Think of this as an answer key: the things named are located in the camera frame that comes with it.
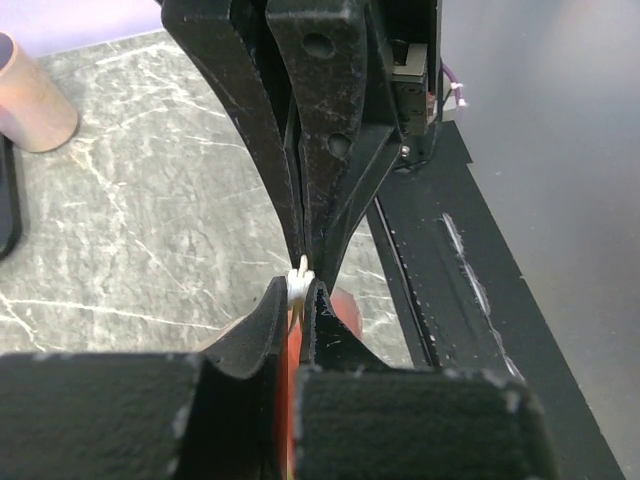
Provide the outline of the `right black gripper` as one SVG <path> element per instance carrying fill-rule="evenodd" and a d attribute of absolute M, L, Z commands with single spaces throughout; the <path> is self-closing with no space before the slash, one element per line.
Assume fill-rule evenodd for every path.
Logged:
<path fill-rule="evenodd" d="M 440 1 L 271 1 L 300 120 L 305 253 L 336 279 L 384 177 L 428 162 L 443 117 Z"/>

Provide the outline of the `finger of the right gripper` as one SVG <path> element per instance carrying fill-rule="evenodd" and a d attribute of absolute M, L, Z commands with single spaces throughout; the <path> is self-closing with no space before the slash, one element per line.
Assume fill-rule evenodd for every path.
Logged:
<path fill-rule="evenodd" d="M 164 28 L 212 88 L 241 136 L 281 224 L 293 266 L 304 253 L 297 168 L 287 155 L 292 92 L 265 1 L 161 3 Z"/>

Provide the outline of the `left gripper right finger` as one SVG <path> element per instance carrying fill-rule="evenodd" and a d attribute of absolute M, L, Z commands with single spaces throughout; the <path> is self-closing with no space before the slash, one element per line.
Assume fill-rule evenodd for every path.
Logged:
<path fill-rule="evenodd" d="M 298 479 L 556 479 L 537 398 L 486 369 L 393 368 L 363 343 L 297 371 Z"/>

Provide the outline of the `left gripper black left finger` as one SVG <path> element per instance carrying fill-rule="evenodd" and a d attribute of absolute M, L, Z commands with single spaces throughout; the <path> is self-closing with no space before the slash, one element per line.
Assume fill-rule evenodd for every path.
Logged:
<path fill-rule="evenodd" d="M 5 479 L 281 479 L 287 286 L 196 353 L 1 358 Z"/>

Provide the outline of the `polka dot zip bag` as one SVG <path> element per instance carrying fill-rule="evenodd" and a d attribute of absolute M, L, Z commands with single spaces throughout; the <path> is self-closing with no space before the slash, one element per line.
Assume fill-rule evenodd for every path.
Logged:
<path fill-rule="evenodd" d="M 292 268 L 286 277 L 288 310 L 291 319 L 288 326 L 288 334 L 291 335 L 297 324 L 303 321 L 304 304 L 315 273 L 309 269 L 309 260 L 303 254 L 299 260 L 299 266 Z"/>

